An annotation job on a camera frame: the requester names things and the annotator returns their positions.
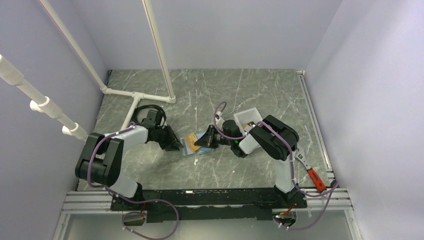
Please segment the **aluminium rail right side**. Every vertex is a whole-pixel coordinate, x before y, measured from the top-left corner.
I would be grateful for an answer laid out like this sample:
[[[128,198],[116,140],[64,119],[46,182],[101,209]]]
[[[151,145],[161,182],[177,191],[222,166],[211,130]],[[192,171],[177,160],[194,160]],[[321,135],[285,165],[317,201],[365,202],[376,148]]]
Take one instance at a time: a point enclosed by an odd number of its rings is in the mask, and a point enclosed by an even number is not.
[[[312,100],[310,98],[309,92],[308,92],[308,88],[305,82],[305,76],[304,76],[305,71],[304,70],[296,70],[296,75],[298,76],[304,97],[305,97],[305,101],[307,103],[307,109],[309,112],[309,116],[310,119],[312,121],[312,126],[316,135],[316,139],[318,141],[319,144],[319,150],[323,159],[323,162],[325,164],[326,167],[326,175],[328,180],[332,180],[335,181],[336,177],[334,174],[334,171],[332,169],[332,165],[331,162],[329,160],[329,156],[328,156],[328,152],[323,140],[323,136],[320,130],[320,126],[315,114],[315,110],[312,104]],[[340,198],[340,197],[332,197],[331,201],[329,202],[328,208],[327,210],[334,210],[334,211],[339,211],[339,210],[343,210],[343,211],[353,211],[353,205],[351,202],[351,199],[349,197],[348,191],[346,189],[341,189],[341,188],[337,188],[338,191],[340,191],[340,193],[344,194],[344,196],[346,195],[347,197],[344,198]]]

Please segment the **red handled adjustable wrench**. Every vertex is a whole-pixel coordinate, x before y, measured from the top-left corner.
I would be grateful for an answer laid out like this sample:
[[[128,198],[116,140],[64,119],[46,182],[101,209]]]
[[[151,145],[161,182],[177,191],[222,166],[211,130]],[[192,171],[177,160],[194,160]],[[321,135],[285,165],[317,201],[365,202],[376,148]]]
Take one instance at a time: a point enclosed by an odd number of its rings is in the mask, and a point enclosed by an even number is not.
[[[305,151],[302,147],[297,147],[297,152],[295,154],[295,159],[298,160],[300,163],[303,164],[303,166],[306,169],[307,174],[309,175],[309,178],[312,180],[313,184],[315,185],[316,189],[322,193],[324,192],[327,187],[325,186],[324,182],[320,178],[320,176],[317,174],[317,172],[313,169],[313,167],[308,163]]]

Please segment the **gold credit card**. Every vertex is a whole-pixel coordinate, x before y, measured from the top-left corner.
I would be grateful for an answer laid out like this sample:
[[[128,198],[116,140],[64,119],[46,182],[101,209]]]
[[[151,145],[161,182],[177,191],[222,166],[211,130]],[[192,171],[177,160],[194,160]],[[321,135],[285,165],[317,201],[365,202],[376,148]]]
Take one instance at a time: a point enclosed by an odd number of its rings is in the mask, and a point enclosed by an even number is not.
[[[185,138],[184,138],[184,141],[185,141],[185,144],[186,144],[186,146],[188,147],[188,149],[190,149],[190,151],[192,152],[192,153],[195,153],[195,152],[197,152],[201,147],[200,146],[197,146],[196,144],[195,144],[195,142],[198,140],[198,137],[197,137],[197,135],[194,133],[194,132],[191,132],[190,134],[188,134]]]

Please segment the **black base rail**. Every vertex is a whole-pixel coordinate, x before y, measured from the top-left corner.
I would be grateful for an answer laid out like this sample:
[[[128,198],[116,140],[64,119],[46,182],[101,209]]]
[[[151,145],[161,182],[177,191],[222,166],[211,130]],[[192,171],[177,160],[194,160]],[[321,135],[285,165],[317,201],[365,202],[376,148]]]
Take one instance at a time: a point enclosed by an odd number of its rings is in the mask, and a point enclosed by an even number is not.
[[[146,203],[131,203],[114,196],[111,211],[140,213],[144,210],[147,223],[176,219],[269,221],[278,210],[308,206],[305,195],[296,189],[285,194],[276,187],[144,190],[142,193]]]

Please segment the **clear plastic bin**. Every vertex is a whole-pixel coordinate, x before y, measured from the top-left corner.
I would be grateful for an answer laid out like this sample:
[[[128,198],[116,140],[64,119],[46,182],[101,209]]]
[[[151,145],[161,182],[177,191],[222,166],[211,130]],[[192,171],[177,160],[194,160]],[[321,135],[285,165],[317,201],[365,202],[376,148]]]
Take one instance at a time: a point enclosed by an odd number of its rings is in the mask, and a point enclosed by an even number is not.
[[[242,132],[244,131],[244,125],[247,125],[251,122],[256,124],[257,122],[263,120],[263,117],[261,116],[256,107],[234,113],[233,118]]]

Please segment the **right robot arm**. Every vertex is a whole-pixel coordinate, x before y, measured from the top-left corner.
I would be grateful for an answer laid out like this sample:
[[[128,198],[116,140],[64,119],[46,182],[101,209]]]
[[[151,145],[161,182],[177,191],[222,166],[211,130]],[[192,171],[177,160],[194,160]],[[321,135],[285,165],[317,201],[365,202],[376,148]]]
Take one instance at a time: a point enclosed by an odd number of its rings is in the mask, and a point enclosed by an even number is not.
[[[194,142],[195,146],[210,149],[221,145],[230,146],[233,154],[244,158],[257,149],[264,150],[275,160],[276,203],[287,208],[295,201],[292,192],[296,187],[294,179],[294,153],[300,137],[289,125],[273,115],[261,118],[256,108],[251,108],[224,120],[222,112],[227,103],[221,102],[214,110],[213,124]]]

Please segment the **stack of credit cards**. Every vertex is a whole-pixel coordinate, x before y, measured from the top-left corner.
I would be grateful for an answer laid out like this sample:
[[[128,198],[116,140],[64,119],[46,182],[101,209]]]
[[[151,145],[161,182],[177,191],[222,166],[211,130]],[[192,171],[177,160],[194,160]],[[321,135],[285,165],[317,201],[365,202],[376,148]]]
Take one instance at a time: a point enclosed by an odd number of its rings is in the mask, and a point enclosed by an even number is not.
[[[242,129],[245,131],[245,132],[249,132],[251,129],[253,129],[254,127],[256,126],[256,124],[254,123],[254,122],[248,122],[248,123],[246,123],[246,124],[243,124],[242,125]]]

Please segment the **green card holder wallet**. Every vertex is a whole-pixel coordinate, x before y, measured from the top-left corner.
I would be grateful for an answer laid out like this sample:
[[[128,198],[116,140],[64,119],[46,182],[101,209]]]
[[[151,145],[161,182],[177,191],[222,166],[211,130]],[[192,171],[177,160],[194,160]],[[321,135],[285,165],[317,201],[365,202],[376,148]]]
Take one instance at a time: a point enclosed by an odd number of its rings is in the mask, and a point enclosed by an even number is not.
[[[181,137],[179,139],[180,143],[182,144],[182,147],[180,148],[181,155],[183,157],[188,157],[211,152],[213,150],[212,148],[194,145],[194,142],[199,140],[200,137],[202,137],[204,134],[204,132],[196,134],[192,132],[186,137]]]

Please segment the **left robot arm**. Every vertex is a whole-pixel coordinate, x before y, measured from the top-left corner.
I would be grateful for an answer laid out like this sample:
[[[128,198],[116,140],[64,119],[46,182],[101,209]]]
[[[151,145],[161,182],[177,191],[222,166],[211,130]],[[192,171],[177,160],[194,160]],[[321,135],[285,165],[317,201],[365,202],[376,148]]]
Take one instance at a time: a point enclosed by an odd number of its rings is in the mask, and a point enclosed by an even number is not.
[[[141,122],[134,121],[123,130],[109,134],[91,133],[75,166],[75,176],[87,181],[91,188],[105,188],[124,199],[131,210],[144,203],[143,187],[122,171],[124,153],[130,148],[158,143],[164,151],[178,151],[183,145],[174,131],[166,125],[166,115],[150,109]]]

